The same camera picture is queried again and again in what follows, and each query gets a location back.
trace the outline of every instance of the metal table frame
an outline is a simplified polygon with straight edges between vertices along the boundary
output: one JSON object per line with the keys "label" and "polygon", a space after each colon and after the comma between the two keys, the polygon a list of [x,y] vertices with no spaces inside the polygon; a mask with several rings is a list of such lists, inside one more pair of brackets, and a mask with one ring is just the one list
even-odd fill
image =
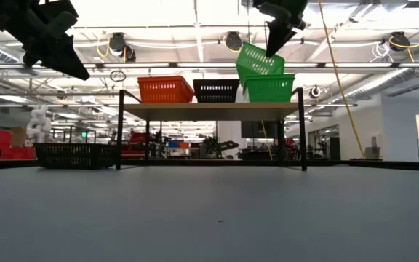
{"label": "metal table frame", "polygon": [[[122,145],[122,134],[123,134],[123,121],[124,121],[124,98],[125,96],[130,96],[136,99],[138,102],[141,103],[141,100],[136,98],[133,94],[126,90],[119,91],[119,119],[117,124],[117,158],[116,158],[116,169],[120,170],[121,165],[124,163],[122,161],[121,156],[121,145]],[[307,170],[307,161],[306,161],[306,134],[305,134],[305,109],[303,103],[303,88],[299,87],[292,92],[292,96],[298,95],[298,117],[299,117],[299,125],[300,125],[300,161],[285,161],[285,136],[284,134],[284,119],[279,119],[277,121],[277,134],[278,134],[278,160],[271,161],[270,164],[272,165],[279,165],[281,167],[286,166],[301,166],[302,171]],[[145,160],[141,161],[133,161],[134,165],[160,165],[160,164],[176,164],[180,165],[181,162],[177,162],[175,160],[150,160],[150,120],[144,119],[146,121],[146,139],[145,139]],[[234,165],[237,162],[237,165],[247,165],[253,166],[259,165],[263,166],[265,164],[261,162],[252,162],[252,161],[216,161],[216,160],[189,160],[192,161],[194,165],[208,165],[211,162],[211,165],[222,166],[222,165]]]}

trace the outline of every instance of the ceiling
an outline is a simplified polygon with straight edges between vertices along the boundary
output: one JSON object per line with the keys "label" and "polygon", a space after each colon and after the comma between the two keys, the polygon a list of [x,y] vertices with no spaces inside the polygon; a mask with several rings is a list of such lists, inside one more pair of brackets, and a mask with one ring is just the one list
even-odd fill
{"label": "ceiling", "polygon": [[[242,40],[250,38],[259,47],[265,48],[266,38],[264,21],[266,16],[256,9],[247,14],[240,0],[71,0],[79,13],[79,21],[68,33],[74,36],[76,52],[84,63],[121,63],[121,60],[109,54],[102,57],[97,52],[106,52],[107,38],[113,32],[125,33],[125,38],[137,54],[137,62],[230,62],[234,63],[238,53],[232,52],[218,40],[229,31],[237,31]],[[338,62],[381,62],[376,59],[373,49],[376,43],[388,39],[393,31],[403,31],[412,44],[419,43],[419,9],[404,8],[407,1],[390,1],[392,4],[370,6],[360,14],[355,23],[348,23],[349,17],[357,10],[359,1],[324,0],[324,16],[328,33],[334,34],[333,52]],[[287,62],[330,62],[330,53],[323,44],[325,40],[322,19],[318,5],[311,1],[303,18],[308,26],[291,42],[284,46],[277,55]],[[23,54],[20,43],[7,32],[0,32],[0,47],[14,56]],[[412,49],[419,52],[419,47]],[[390,51],[395,61],[406,60],[406,52]],[[238,78],[234,71],[182,71],[179,68],[155,68],[152,70],[125,70],[126,81],[116,84],[115,88],[124,88],[140,97],[136,76],[182,75],[192,83],[193,79],[231,79]],[[13,82],[28,89],[29,75],[16,71],[0,71],[5,74],[18,75],[19,79],[10,78]],[[339,77],[344,87],[362,80],[369,74],[342,74]],[[39,85],[46,78],[35,78],[33,84]],[[321,98],[338,93],[336,76],[331,73],[298,73],[296,87],[317,85],[327,88]],[[77,92],[103,92],[104,82],[100,78],[87,81],[63,77],[49,79],[38,89],[39,92],[56,90],[73,90]],[[102,98],[100,103],[117,103],[117,98]]]}

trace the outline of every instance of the white robot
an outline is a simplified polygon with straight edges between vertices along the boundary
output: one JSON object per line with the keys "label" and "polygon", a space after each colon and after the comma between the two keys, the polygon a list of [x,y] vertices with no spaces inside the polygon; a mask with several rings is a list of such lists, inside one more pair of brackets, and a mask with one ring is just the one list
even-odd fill
{"label": "white robot", "polygon": [[27,140],[25,146],[44,143],[44,138],[51,131],[51,119],[47,118],[47,106],[36,106],[31,112],[31,119],[27,125]]}

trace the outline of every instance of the shelf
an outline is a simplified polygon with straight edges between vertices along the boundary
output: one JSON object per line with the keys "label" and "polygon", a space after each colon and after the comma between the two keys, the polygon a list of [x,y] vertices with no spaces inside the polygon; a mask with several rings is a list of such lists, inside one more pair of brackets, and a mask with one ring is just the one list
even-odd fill
{"label": "shelf", "polygon": [[149,121],[276,121],[298,110],[297,103],[166,103],[125,105]]}

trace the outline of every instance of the green basket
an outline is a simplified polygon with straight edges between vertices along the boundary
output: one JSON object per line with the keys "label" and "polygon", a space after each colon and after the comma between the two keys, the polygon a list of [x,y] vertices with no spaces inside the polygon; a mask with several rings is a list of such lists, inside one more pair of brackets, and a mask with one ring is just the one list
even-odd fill
{"label": "green basket", "polygon": [[295,75],[248,76],[245,96],[249,102],[290,102]]}
{"label": "green basket", "polygon": [[284,64],[284,58],[278,55],[274,55],[271,58],[266,57],[266,51],[264,49],[245,42],[236,62],[237,73],[239,74],[240,83],[244,88],[244,93],[246,89],[245,79],[247,76],[283,74]]}

